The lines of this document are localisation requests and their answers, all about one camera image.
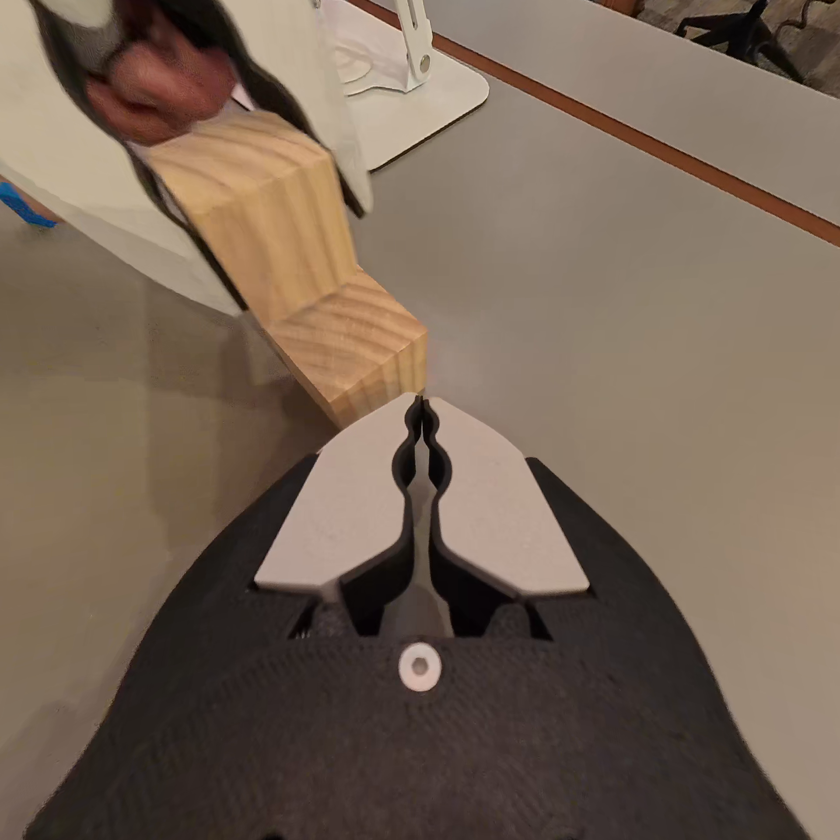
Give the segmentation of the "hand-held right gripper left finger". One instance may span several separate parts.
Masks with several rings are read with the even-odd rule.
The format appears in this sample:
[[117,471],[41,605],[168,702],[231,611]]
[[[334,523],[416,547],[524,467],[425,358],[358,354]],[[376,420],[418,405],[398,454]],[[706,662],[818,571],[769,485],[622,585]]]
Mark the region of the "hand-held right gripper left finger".
[[403,394],[337,434],[317,454],[255,574],[260,590],[339,603],[361,635],[410,585],[421,398]]

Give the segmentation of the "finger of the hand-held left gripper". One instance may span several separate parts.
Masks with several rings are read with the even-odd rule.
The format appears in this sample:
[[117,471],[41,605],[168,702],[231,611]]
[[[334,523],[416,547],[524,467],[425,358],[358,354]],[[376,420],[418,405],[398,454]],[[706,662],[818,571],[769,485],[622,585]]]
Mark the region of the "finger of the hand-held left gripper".
[[161,198],[143,154],[87,111],[82,67],[52,12],[2,2],[2,177],[123,263],[184,298],[239,314],[234,287]]
[[369,169],[315,6],[309,1],[217,2],[219,37],[236,67],[234,100],[273,112],[331,153],[354,216],[373,208]]

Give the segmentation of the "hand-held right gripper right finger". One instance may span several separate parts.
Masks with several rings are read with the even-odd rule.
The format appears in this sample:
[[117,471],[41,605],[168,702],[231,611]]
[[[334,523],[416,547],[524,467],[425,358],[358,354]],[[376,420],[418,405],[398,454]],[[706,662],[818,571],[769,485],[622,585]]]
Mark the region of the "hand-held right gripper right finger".
[[485,633],[497,610],[582,595],[589,580],[522,452],[441,398],[423,401],[435,488],[429,571],[457,637]]

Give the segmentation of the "wooden cube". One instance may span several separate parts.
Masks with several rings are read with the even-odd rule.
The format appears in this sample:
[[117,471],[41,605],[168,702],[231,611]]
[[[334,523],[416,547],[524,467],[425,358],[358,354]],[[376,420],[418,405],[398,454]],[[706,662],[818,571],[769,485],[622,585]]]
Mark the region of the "wooden cube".
[[227,112],[149,148],[147,162],[262,324],[355,278],[333,158],[279,116]]
[[298,383],[339,429],[426,388],[426,327],[362,269],[339,290],[266,332]]

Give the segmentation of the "person's left hand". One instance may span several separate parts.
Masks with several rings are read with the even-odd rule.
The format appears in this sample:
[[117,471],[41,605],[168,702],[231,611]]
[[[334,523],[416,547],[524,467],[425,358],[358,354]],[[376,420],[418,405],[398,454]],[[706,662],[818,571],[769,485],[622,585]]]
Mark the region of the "person's left hand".
[[119,13],[129,41],[86,80],[92,110],[115,135],[151,147],[224,110],[238,80],[222,49],[194,45],[156,2],[122,2]]

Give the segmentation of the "white desk stand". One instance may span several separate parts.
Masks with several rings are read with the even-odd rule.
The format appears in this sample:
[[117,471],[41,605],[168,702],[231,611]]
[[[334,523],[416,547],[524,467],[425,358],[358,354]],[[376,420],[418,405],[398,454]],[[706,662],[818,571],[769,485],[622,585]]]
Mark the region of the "white desk stand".
[[351,2],[321,1],[314,6],[369,172],[486,102],[486,79],[433,46],[424,2],[396,1],[395,27]]

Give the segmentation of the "black office chair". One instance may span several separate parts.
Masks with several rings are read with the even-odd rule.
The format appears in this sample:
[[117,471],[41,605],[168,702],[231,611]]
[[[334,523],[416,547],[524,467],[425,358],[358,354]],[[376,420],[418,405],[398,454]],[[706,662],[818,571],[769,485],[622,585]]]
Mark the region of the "black office chair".
[[777,35],[770,31],[763,20],[768,1],[753,2],[746,12],[712,14],[683,18],[674,34],[685,38],[690,29],[698,29],[698,36],[692,43],[709,49],[725,46],[725,54],[735,60],[759,66],[759,58],[764,58],[782,76],[805,84],[805,78],[796,68],[789,52],[782,46]]

